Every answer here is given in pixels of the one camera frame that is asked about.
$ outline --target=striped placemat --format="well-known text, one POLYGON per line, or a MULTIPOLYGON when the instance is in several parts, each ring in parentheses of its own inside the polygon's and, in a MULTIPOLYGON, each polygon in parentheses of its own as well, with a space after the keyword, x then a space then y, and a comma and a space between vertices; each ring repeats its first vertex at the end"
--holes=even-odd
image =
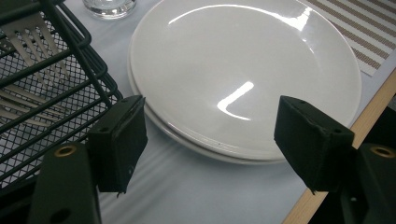
POLYGON ((396 0, 301 0, 345 37, 361 71, 372 76, 396 49, 396 0))

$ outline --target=stacked plates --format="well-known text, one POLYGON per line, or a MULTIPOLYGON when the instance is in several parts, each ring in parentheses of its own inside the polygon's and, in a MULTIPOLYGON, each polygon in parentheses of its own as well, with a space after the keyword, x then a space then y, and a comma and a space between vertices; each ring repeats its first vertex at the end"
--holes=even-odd
POLYGON ((346 126, 361 99, 349 45, 297 1, 161 1, 134 31, 128 60, 148 116, 181 144, 222 161, 285 160, 274 141, 280 95, 346 126))

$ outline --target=white table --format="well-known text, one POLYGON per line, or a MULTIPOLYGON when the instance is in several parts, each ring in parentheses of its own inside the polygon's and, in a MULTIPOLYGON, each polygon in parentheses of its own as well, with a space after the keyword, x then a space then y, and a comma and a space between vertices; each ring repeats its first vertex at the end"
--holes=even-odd
MULTIPOLYGON (((91 17, 80 0, 65 2, 92 34, 93 48, 124 97, 133 94, 126 59, 130 38, 158 2, 138 0, 134 13, 119 21, 91 17)), ((393 52, 377 75, 362 74, 359 114, 395 64, 393 52)), ((104 223, 280 223, 306 189, 286 162, 248 166, 216 161, 183 147, 149 119, 147 129, 148 145, 127 193, 119 198, 115 193, 100 194, 104 223)))

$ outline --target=dish rack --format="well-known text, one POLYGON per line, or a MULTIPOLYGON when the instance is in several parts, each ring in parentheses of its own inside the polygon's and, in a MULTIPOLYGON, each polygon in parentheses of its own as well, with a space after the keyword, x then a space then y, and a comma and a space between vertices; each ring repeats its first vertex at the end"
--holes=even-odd
POLYGON ((52 52, 47 59, 41 62, 36 60, 34 65, 28 66, 0 29, 1 91, 31 101, 7 89, 12 85, 46 100, 26 113, 2 106, 18 117, 0 117, 0 189, 37 175, 43 155, 51 147, 71 141, 84 143, 92 125, 122 99, 117 84, 107 73, 105 62, 90 46, 89 32, 63 1, 4 0, 2 4, 0 27, 26 15, 39 13, 60 52, 52 52), (19 6, 7 8, 12 4, 19 6), (60 62, 64 63, 69 78, 49 80, 45 73, 61 73, 60 62), (48 87, 40 84, 36 74, 50 83, 48 87), (62 115, 53 116, 49 110, 62 115), (56 120, 48 121, 38 115, 53 116, 56 120), (43 122, 48 126, 34 125, 27 120, 43 122))

